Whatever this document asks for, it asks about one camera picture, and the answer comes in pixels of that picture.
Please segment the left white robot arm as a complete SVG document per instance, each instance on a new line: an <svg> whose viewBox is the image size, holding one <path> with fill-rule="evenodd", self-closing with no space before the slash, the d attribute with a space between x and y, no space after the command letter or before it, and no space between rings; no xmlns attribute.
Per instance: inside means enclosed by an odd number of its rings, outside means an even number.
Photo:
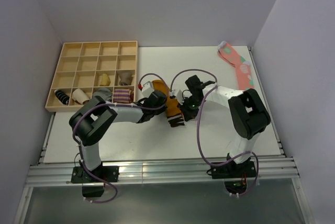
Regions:
<svg viewBox="0 0 335 224"><path fill-rule="evenodd" d="M69 120L74 141L79 145L83 176L90 182L101 178L103 163L99 154L99 141L113 123L141 124L166 110L166 95L153 91L148 98L131 104L108 103L93 97Z"/></svg>

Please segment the mustard yellow striped sock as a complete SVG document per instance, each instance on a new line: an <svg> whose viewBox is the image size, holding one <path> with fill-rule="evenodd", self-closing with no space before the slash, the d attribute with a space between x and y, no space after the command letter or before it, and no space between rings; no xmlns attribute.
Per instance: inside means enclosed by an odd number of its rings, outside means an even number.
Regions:
<svg viewBox="0 0 335 224"><path fill-rule="evenodd" d="M167 108L165 110L165 114L166 114L166 117L167 117L167 120L170 126L172 128L184 126L185 123L184 123L183 114L178 107L177 99L169 97L165 84L163 83L162 80L154 80L152 81L152 84L153 84L154 89L163 92L167 97L167 101L166 101Z"/></svg>

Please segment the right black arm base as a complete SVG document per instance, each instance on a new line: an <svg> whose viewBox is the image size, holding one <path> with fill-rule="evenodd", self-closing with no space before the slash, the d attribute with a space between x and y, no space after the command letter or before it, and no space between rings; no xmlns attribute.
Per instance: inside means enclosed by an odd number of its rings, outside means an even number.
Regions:
<svg viewBox="0 0 335 224"><path fill-rule="evenodd" d="M237 164L231 161L223 166L211 166L206 171L212 179L233 179L224 181L225 189L230 197L239 198L259 184L259 161L247 158L244 162Z"/></svg>

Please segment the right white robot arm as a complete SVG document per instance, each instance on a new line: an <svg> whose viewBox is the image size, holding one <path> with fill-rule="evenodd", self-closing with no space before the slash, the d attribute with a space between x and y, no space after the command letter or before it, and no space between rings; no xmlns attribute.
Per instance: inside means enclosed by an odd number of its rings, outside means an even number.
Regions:
<svg viewBox="0 0 335 224"><path fill-rule="evenodd" d="M239 176L245 169L244 162L252 155L255 142L271 123L269 113L259 94L253 88L241 91L219 86L214 81L202 82L196 75L188 78L185 84L191 96L184 97L183 92L180 91L176 95L178 107L185 121L197 119L197 145L200 156L208 164L210 162L202 152L199 138L204 103L214 102L229 109L236 137L227 161L217 166L226 165L229 175Z"/></svg>

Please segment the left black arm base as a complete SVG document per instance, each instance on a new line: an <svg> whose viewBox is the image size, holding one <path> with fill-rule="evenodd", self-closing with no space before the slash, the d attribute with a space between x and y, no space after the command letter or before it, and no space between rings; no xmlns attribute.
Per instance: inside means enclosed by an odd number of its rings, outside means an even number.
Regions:
<svg viewBox="0 0 335 224"><path fill-rule="evenodd" d="M103 166L101 163L96 169L90 171L80 162L72 171L71 184L82 184L82 196L92 203L107 203L114 200L118 189L113 184L118 181L119 166ZM110 199L99 200L105 193L105 189L111 187L115 193Z"/></svg>

